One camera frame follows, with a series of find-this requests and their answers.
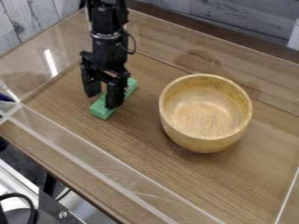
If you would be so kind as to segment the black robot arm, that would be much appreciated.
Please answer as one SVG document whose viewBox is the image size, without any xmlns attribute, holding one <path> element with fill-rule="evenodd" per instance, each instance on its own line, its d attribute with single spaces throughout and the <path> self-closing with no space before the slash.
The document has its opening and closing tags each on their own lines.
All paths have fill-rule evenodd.
<svg viewBox="0 0 299 224">
<path fill-rule="evenodd" d="M 129 49 L 126 25 L 129 23 L 127 0 L 87 0 L 93 51 L 82 51 L 82 81 L 89 98 L 102 93 L 107 84 L 106 108 L 118 108 L 126 99 L 131 73 L 126 63 L 137 49 Z"/>
</svg>

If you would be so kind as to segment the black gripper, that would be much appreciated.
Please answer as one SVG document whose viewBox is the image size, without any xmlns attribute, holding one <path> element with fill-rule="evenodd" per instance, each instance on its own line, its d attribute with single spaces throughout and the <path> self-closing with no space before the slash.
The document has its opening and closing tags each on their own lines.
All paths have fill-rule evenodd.
<svg viewBox="0 0 299 224">
<path fill-rule="evenodd" d="M 118 108 L 126 99 L 127 80 L 131 77 L 126 68 L 129 33 L 93 33 L 93 51 L 81 52 L 82 82 L 89 98 L 102 93 L 102 82 L 107 84 L 107 109 Z"/>
</svg>

